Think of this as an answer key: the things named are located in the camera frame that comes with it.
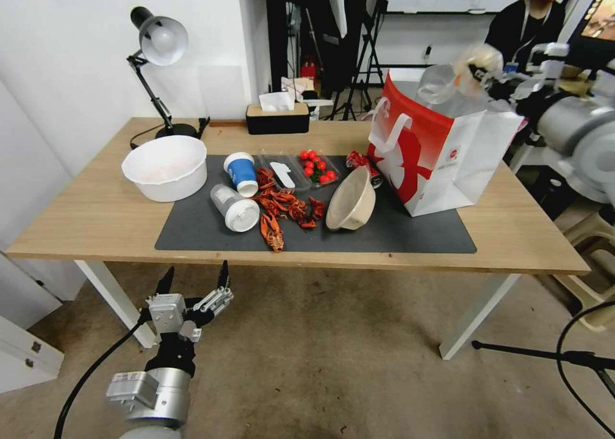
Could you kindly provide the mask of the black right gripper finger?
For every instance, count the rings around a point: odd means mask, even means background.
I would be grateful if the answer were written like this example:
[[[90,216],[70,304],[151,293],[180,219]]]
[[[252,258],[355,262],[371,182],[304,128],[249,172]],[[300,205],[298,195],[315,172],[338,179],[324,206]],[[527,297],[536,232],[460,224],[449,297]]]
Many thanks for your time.
[[[469,63],[470,84],[473,87],[492,87],[505,82],[502,67],[499,64],[477,65]]]

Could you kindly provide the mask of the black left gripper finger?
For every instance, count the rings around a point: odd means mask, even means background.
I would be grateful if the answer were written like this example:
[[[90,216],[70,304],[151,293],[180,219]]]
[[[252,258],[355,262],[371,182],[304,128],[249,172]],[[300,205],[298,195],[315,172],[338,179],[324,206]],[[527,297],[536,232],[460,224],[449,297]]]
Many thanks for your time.
[[[234,295],[230,289],[229,264],[227,260],[224,260],[218,275],[216,289],[197,301],[192,306],[192,311],[199,311],[201,313],[210,311],[213,314],[219,314],[233,299]]]
[[[174,279],[175,267],[171,266],[167,272],[163,275],[163,277],[159,280],[158,285],[154,291],[154,293],[146,298],[147,305],[151,305],[154,302],[154,299],[159,295],[165,295],[170,292],[172,287],[172,282]]]

